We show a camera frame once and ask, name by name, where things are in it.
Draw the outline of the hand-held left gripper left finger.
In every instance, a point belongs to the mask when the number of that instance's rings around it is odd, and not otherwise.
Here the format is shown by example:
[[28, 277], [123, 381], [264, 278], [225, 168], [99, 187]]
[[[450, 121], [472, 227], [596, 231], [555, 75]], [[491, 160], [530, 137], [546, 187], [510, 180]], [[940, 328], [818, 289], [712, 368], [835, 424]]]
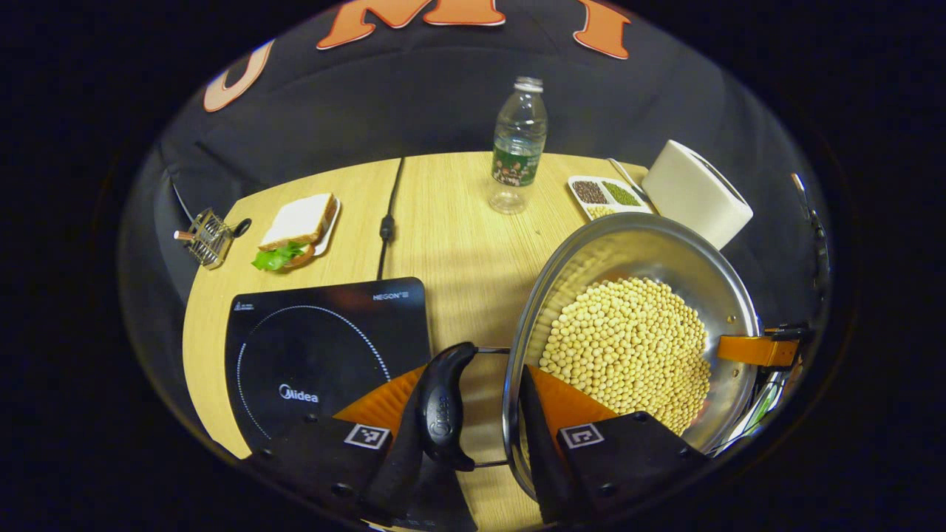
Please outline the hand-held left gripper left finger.
[[376, 387], [335, 415], [305, 415], [244, 460], [254, 474], [346, 519], [403, 519], [420, 478], [422, 448], [412, 413], [420, 366]]

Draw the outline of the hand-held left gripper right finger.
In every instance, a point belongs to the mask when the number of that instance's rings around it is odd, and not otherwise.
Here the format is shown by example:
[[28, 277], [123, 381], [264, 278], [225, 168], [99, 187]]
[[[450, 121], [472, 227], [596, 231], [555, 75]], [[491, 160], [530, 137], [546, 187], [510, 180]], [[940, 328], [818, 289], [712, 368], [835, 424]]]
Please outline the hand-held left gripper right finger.
[[710, 458], [645, 411], [620, 415], [536, 366], [520, 407], [542, 519], [578, 525], [642, 511], [709, 468]]

